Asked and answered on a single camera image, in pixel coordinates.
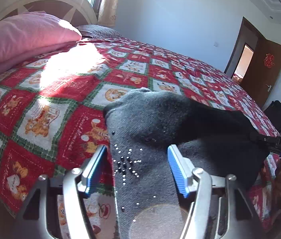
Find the black pants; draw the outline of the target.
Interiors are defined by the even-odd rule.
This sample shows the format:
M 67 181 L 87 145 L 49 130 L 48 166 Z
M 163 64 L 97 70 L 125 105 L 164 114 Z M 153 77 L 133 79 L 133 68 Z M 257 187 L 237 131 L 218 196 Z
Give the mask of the black pants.
M 221 188 L 192 172 L 237 177 L 250 189 L 269 155 L 241 111 L 219 110 L 185 96 L 132 90 L 104 109 L 113 158 L 121 238 L 179 238 L 198 185 L 211 200 Z

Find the brown wooden door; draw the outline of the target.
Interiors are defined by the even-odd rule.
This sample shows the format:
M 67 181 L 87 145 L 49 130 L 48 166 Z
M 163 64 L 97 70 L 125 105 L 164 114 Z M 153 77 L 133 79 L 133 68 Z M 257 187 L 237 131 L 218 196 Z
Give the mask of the brown wooden door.
M 271 53 L 275 57 L 275 65 L 270 69 L 264 66 L 264 58 L 267 53 Z M 263 107 L 271 93 L 271 91 L 267 92 L 266 85 L 274 87 L 280 70 L 281 45 L 265 38 L 260 39 L 241 82 L 241 87 L 259 107 Z

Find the red double happiness decal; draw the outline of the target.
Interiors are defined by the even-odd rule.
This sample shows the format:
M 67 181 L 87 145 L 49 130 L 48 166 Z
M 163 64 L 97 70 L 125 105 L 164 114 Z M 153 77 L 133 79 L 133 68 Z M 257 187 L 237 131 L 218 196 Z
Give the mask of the red double happiness decal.
M 265 58 L 264 58 L 264 66 L 267 67 L 267 68 L 272 68 L 275 63 L 274 63 L 274 55 L 272 55 L 271 53 L 267 53 Z

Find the red patchwork cartoon bedspread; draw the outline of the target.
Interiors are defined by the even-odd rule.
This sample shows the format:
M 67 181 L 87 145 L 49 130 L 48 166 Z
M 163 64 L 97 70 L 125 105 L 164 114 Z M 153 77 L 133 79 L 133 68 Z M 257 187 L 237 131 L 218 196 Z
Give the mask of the red patchwork cartoon bedspread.
M 261 134 L 277 130 L 256 102 L 202 61 L 125 38 L 84 39 L 0 75 L 0 232 L 41 174 L 58 176 L 108 144 L 102 111 L 134 88 L 239 110 Z

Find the pink pillow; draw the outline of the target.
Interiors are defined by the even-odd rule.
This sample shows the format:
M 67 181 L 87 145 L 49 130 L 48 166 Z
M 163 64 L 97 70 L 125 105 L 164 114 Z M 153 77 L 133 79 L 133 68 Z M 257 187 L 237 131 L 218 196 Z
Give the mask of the pink pillow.
M 81 40 L 68 21 L 43 11 L 10 16 L 0 21 L 0 74 L 33 56 Z

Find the striped grey pillow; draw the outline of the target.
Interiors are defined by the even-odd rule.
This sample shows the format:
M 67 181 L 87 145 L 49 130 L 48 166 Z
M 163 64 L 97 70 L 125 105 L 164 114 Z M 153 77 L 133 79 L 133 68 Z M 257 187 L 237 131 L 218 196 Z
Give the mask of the striped grey pillow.
M 102 39 L 102 38 L 122 38 L 122 35 L 109 27 L 88 24 L 76 26 L 84 38 Z

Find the right yellow curtain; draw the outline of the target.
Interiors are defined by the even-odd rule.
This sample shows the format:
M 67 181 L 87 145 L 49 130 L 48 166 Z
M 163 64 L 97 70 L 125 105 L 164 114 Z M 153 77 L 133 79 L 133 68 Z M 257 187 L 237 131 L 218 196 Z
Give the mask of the right yellow curtain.
M 101 0 L 98 24 L 105 27 L 114 27 L 117 18 L 117 7 L 119 0 Z

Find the cream and brown headboard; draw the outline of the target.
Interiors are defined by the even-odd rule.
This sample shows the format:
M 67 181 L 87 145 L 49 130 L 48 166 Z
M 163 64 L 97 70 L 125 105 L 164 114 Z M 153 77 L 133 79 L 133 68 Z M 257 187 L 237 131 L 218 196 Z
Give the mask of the cream and brown headboard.
M 88 0 L 0 0 L 0 20 L 38 11 L 68 21 L 73 26 L 98 23 Z

